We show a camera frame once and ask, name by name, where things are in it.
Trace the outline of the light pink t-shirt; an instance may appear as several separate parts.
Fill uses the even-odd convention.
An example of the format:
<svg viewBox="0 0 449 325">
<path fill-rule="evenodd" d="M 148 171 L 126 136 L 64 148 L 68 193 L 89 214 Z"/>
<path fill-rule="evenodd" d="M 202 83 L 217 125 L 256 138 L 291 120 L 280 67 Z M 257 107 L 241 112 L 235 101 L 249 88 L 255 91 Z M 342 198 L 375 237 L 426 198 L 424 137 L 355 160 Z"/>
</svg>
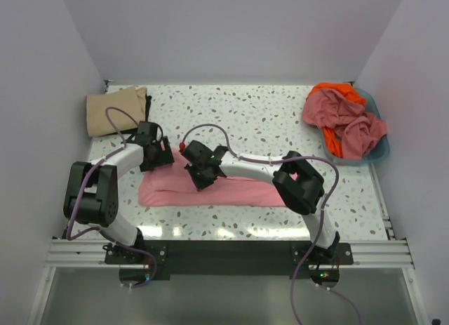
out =
<svg viewBox="0 0 449 325">
<path fill-rule="evenodd" d="M 273 185 L 247 178 L 218 178 L 197 191 L 185 166 L 187 160 L 172 149 L 174 163 L 147 171 L 138 191 L 142 206 L 255 206 L 284 207 Z"/>
</svg>

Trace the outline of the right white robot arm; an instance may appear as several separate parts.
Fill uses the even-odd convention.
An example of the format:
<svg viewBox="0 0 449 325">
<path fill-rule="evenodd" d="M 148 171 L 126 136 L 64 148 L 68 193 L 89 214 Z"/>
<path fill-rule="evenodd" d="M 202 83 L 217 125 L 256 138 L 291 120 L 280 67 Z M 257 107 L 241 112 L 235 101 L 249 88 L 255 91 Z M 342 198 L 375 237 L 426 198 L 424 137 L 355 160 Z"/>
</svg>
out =
<svg viewBox="0 0 449 325">
<path fill-rule="evenodd" d="M 193 140 L 187 145 L 180 143 L 180 153 L 187 160 L 185 168 L 198 191 L 218 178 L 243 178 L 273 185 L 285 206 L 302 216 L 314 243 L 314 259 L 327 264 L 337 256 L 340 235 L 329 220 L 326 204 L 337 186 L 338 173 L 326 192 L 323 176 L 308 162 L 309 158 L 294 151 L 278 159 L 256 159 L 233 153 L 225 146 L 211 150 Z"/>
</svg>

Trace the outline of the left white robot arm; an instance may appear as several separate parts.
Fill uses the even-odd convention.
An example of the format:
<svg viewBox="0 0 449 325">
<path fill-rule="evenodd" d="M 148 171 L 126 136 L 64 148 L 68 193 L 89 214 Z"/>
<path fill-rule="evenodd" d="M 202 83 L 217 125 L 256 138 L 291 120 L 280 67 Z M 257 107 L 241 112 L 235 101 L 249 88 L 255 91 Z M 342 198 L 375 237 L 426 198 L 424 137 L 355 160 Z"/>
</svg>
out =
<svg viewBox="0 0 449 325">
<path fill-rule="evenodd" d="M 129 263 L 145 256 L 141 231 L 119 213 L 119 179 L 138 167 L 141 172 L 174 163 L 168 137 L 159 124 L 141 121 L 134 136 L 119 149 L 89 162 L 75 162 L 69 172 L 63 213 L 68 219 L 66 239 L 90 231 L 123 244 L 120 254 Z"/>
</svg>

